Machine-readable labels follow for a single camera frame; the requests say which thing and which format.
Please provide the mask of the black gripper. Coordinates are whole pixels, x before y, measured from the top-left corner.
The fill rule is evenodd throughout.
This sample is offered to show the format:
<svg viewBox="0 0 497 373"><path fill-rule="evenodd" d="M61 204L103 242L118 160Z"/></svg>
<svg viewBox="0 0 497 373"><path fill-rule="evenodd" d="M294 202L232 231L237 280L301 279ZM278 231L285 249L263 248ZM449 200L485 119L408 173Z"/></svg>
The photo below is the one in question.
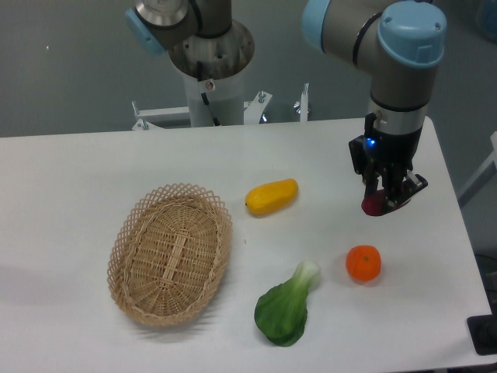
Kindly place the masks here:
<svg viewBox="0 0 497 373"><path fill-rule="evenodd" d="M364 210L381 210L383 197L378 178L384 182L384 207L400 208L428 186L427 180L414 174L412 160L422 129L409 134L388 134L373 129L349 142L353 169L365 185Z"/></svg>

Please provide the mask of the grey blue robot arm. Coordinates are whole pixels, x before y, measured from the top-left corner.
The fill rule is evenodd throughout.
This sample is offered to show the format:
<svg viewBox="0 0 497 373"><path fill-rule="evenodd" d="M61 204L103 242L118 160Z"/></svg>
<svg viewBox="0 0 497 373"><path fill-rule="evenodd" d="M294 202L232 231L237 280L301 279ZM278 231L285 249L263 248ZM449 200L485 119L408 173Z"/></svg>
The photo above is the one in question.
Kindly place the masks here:
<svg viewBox="0 0 497 373"><path fill-rule="evenodd" d="M141 46L167 53L183 76L194 127L254 124L243 73L255 50L229 1L138 1L125 14ZM430 1L309 1L304 39L372 78L364 132L349 143L365 186L363 211L391 213L426 187L413 172L427 106L444 54L447 21Z"/></svg>

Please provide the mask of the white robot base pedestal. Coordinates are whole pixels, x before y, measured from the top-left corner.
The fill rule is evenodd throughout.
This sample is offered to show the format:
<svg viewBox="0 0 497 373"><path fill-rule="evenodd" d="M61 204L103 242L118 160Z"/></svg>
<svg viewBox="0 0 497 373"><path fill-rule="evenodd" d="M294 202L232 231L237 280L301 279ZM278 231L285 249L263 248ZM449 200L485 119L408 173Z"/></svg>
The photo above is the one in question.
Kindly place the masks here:
<svg viewBox="0 0 497 373"><path fill-rule="evenodd" d="M213 92L214 101L240 96L244 102L244 73L254 51L252 34L236 20L220 37L192 36L171 48L169 57L182 76L188 105L197 92Z"/></svg>

